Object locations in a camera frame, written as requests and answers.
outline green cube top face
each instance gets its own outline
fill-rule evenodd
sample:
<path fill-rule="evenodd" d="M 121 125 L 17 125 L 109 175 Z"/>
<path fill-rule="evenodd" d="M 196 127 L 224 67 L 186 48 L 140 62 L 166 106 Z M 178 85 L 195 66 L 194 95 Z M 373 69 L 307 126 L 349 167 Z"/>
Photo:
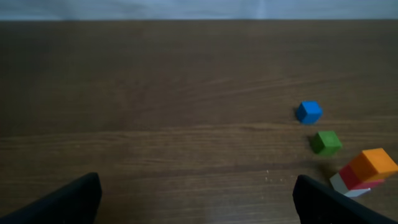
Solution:
<path fill-rule="evenodd" d="M 343 145 L 334 131 L 320 131 L 311 140 L 311 147 L 318 155 L 332 156 Z"/>

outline tabletop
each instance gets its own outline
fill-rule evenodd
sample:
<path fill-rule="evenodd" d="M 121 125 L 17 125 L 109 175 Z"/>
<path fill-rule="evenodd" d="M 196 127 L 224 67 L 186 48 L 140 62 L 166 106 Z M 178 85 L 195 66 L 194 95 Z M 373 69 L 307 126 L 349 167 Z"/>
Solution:
<path fill-rule="evenodd" d="M 296 178 L 398 161 L 398 21 L 0 23 L 0 216 L 87 172 L 96 223 L 300 223 Z M 301 125 L 303 100 L 323 117 Z M 343 149 L 314 154 L 336 131 Z M 398 221 L 398 176 L 359 203 Z"/>

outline wood grain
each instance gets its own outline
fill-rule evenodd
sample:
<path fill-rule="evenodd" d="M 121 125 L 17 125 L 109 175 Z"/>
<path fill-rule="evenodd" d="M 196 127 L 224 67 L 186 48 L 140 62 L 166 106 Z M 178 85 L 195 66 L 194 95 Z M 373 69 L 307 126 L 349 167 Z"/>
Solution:
<path fill-rule="evenodd" d="M 86 172 L 97 223 L 299 223 L 299 174 L 398 161 L 397 21 L 0 23 L 0 215 Z M 294 118 L 317 100 L 314 126 Z M 344 145 L 314 155 L 308 137 Z M 398 178 L 358 198 L 398 220 Z"/>

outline toy block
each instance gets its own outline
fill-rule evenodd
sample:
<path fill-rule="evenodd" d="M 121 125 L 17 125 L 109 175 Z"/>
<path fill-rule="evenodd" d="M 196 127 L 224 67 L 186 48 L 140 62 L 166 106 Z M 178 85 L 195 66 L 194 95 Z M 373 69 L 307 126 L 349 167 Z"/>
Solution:
<path fill-rule="evenodd" d="M 312 150 L 321 156 L 332 156 L 343 147 L 334 131 L 319 131 L 310 144 Z"/>
<path fill-rule="evenodd" d="M 330 183 L 335 191 L 347 197 L 357 197 L 371 190 L 370 188 L 359 189 L 359 190 L 348 190 L 347 186 L 345 185 L 339 173 L 335 174 L 333 177 L 330 178 Z"/>
<path fill-rule="evenodd" d="M 302 124 L 313 124 L 318 121 L 322 113 L 316 101 L 303 101 L 296 111 L 296 117 Z"/>
<path fill-rule="evenodd" d="M 362 182 L 385 179 L 398 171 L 398 165 L 382 148 L 363 150 L 349 166 Z"/>
<path fill-rule="evenodd" d="M 363 182 L 355 175 L 354 171 L 349 165 L 342 168 L 339 171 L 339 174 L 348 190 L 371 189 L 384 182 L 383 179 L 372 182 Z"/>

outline blue cube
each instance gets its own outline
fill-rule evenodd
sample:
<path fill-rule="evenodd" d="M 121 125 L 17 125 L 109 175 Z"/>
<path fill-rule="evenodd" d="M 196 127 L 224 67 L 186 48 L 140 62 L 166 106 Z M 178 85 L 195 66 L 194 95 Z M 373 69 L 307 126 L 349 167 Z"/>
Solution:
<path fill-rule="evenodd" d="M 316 101 L 303 101 L 296 111 L 296 117 L 302 124 L 313 124 L 322 116 L 322 109 Z"/>

